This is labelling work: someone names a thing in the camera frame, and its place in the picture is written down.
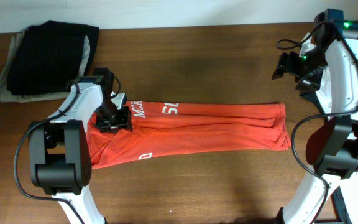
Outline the red printed t-shirt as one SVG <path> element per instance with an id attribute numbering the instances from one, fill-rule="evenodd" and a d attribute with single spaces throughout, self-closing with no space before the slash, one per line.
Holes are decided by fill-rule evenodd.
<path id="1" fill-rule="evenodd" d="M 132 130 L 86 132 L 94 169 L 153 157 L 249 149 L 287 150 L 283 103 L 221 105 L 129 101 Z"/>

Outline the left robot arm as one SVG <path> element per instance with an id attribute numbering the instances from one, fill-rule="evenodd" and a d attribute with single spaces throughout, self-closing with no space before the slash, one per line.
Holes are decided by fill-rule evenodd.
<path id="1" fill-rule="evenodd" d="M 45 121 L 30 125 L 31 181 L 62 206 L 70 223 L 106 222 L 89 187 L 92 168 L 86 132 L 92 116 L 100 133 L 131 131 L 126 95 L 113 92 L 115 81 L 108 68 L 74 79 L 61 107 Z"/>

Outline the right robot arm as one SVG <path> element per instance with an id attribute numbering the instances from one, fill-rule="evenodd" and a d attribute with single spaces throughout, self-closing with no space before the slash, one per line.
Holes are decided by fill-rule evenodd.
<path id="1" fill-rule="evenodd" d="M 309 137 L 305 176 L 275 222 L 314 223 L 331 194 L 358 173 L 358 22 L 327 9 L 282 51 L 273 78 L 289 73 L 301 93 L 315 93 L 325 123 Z"/>

